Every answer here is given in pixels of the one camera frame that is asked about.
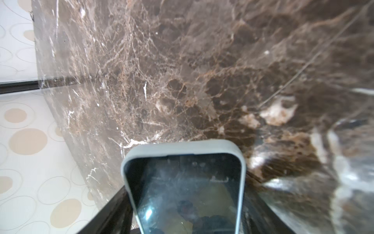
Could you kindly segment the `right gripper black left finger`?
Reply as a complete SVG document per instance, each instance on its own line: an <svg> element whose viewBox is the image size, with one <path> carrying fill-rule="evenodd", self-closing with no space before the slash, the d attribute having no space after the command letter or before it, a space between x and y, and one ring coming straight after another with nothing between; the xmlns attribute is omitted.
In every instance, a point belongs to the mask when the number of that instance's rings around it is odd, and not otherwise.
<svg viewBox="0 0 374 234"><path fill-rule="evenodd" d="M132 216L129 194L122 187L78 234L129 234Z"/></svg>

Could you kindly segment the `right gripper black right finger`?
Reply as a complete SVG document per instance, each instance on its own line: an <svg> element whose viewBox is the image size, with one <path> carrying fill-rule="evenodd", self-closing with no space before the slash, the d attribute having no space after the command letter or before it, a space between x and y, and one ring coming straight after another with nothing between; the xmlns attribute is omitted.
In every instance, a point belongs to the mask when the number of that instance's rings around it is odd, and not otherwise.
<svg viewBox="0 0 374 234"><path fill-rule="evenodd" d="M293 234L251 187L245 187L241 217L244 234Z"/></svg>

